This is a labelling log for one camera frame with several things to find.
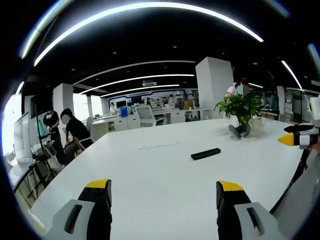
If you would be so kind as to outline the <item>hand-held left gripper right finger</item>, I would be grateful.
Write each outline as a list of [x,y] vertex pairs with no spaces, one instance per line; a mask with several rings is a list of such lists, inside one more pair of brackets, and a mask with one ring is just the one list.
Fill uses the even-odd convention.
[[276,218],[251,202],[238,184],[216,182],[217,231],[220,240],[284,240]]

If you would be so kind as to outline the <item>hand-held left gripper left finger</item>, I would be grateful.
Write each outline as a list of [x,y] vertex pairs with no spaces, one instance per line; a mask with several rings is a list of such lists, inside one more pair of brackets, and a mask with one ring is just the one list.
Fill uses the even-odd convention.
[[109,240],[112,224],[112,181],[88,183],[78,199],[71,199],[52,218],[46,240]]

